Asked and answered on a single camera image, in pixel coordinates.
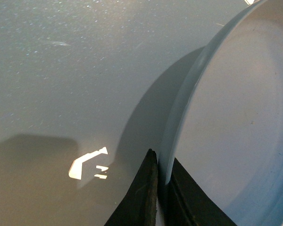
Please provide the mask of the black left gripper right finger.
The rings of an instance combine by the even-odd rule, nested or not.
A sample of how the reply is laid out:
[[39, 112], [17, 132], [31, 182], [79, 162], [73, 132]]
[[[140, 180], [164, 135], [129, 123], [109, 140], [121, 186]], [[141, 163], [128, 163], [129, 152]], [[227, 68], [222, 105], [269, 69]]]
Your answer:
[[168, 226], [236, 225], [200, 188], [183, 165], [174, 159], [167, 187]]

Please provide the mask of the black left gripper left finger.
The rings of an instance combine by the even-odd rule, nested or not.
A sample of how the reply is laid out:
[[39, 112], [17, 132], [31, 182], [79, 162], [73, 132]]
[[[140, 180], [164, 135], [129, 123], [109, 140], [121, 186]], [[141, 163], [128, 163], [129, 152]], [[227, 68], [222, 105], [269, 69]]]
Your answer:
[[154, 226], [158, 195], [158, 163], [149, 149], [129, 190], [105, 223], [107, 226]]

